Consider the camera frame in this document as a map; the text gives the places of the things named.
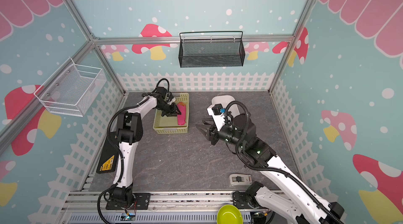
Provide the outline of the pink paper napkin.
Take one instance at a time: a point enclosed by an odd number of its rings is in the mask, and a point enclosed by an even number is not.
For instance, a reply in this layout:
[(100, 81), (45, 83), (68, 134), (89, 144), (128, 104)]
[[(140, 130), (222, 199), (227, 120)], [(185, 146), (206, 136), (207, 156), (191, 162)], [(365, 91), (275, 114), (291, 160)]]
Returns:
[(177, 124), (184, 126), (186, 124), (186, 104), (180, 102), (177, 104), (177, 108), (180, 111), (180, 114), (177, 115)]

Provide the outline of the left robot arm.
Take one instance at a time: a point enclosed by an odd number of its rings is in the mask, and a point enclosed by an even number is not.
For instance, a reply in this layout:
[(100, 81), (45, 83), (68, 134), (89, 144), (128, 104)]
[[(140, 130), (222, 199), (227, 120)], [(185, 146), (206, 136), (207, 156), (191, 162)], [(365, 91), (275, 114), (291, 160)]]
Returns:
[(154, 90), (142, 95), (143, 99), (133, 106), (117, 111), (107, 126), (106, 141), (117, 151), (117, 171), (113, 184), (102, 191), (97, 200), (97, 211), (100, 219), (108, 224), (109, 221), (102, 214), (101, 199), (107, 203), (118, 204), (128, 213), (128, 209), (135, 206), (133, 187), (133, 164), (135, 151), (142, 139), (144, 130), (142, 119), (151, 110), (157, 109), (162, 116), (176, 117), (181, 115), (170, 92), (168, 79), (160, 79)]

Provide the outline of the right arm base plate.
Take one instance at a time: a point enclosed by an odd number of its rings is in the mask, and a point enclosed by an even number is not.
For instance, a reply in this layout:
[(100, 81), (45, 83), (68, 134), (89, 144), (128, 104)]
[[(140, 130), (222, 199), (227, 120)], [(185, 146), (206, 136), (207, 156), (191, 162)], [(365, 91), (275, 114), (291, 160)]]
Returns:
[(233, 205), (238, 209), (259, 209), (260, 205), (257, 203), (254, 196), (247, 192), (235, 191), (232, 195)]

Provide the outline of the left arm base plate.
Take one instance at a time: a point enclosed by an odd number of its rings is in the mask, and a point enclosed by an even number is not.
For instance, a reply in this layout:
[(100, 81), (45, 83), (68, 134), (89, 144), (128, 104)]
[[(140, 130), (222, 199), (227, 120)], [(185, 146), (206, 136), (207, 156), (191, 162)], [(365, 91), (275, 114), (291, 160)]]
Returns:
[(150, 193), (129, 193), (124, 196), (110, 196), (106, 210), (148, 210)]

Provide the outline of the green perforated plastic basket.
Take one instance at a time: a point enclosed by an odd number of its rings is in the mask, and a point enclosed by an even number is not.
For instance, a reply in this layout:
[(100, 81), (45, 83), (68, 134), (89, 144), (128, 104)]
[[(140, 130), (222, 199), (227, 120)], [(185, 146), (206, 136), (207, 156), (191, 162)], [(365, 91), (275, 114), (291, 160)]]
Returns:
[(153, 129), (157, 134), (185, 134), (188, 133), (189, 117), (190, 117), (190, 95), (189, 93), (175, 93), (175, 102), (178, 104), (183, 102), (186, 104), (186, 124), (179, 126), (177, 117), (161, 117), (161, 111), (155, 112)]

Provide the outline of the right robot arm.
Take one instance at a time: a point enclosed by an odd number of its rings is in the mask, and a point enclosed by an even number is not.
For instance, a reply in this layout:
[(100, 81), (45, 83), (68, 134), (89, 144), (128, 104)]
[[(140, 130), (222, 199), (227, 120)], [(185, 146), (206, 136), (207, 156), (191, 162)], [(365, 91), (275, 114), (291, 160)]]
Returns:
[(257, 137), (247, 107), (231, 101), (226, 107), (212, 104), (210, 119), (196, 127), (212, 145), (223, 141), (235, 147), (235, 155), (250, 170), (269, 178), (285, 197), (273, 193), (262, 183), (254, 182), (238, 200), (250, 208), (266, 208), (291, 224), (340, 224), (344, 208), (328, 202), (301, 181), (266, 142)]

